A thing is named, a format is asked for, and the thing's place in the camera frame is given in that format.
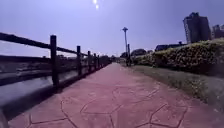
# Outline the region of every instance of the lamp post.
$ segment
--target lamp post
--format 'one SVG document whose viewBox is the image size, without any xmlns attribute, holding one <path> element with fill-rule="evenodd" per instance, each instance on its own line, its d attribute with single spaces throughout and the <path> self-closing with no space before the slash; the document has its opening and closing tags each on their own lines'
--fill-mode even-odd
<svg viewBox="0 0 224 128">
<path fill-rule="evenodd" d="M 124 27 L 122 29 L 124 31 L 124 38 L 125 38 L 125 52 L 126 52 L 126 65 L 128 66 L 128 43 L 127 43 L 127 31 L 128 28 Z"/>
</svg>

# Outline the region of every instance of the water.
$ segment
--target water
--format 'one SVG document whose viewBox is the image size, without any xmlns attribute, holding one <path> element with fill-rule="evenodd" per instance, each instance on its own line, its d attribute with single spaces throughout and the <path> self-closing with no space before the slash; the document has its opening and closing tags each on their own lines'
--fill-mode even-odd
<svg viewBox="0 0 224 128">
<path fill-rule="evenodd" d="M 76 71 L 59 75 L 60 82 L 77 76 Z M 51 76 L 22 81 L 0 87 L 0 106 L 29 95 L 37 90 L 53 86 Z"/>
</svg>

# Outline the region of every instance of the sidewalk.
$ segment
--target sidewalk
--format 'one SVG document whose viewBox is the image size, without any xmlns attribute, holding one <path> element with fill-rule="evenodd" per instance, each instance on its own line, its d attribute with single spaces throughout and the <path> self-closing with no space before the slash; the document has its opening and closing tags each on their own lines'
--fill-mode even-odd
<svg viewBox="0 0 224 128">
<path fill-rule="evenodd" d="M 211 107 L 119 64 L 9 121 L 11 128 L 224 128 Z"/>
</svg>

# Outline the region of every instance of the hedge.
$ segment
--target hedge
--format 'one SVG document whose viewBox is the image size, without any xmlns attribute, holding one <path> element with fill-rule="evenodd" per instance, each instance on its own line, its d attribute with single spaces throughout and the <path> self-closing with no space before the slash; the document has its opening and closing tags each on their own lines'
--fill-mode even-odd
<svg viewBox="0 0 224 128">
<path fill-rule="evenodd" d="M 224 75 L 224 39 L 215 39 L 133 58 L 135 64 Z"/>
</svg>

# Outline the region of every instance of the grass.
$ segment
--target grass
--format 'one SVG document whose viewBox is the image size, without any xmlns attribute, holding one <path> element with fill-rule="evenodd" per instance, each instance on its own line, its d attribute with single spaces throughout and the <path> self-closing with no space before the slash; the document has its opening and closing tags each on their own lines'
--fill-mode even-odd
<svg viewBox="0 0 224 128">
<path fill-rule="evenodd" d="M 208 103 L 224 112 L 224 79 L 149 66 L 132 69 Z"/>
</svg>

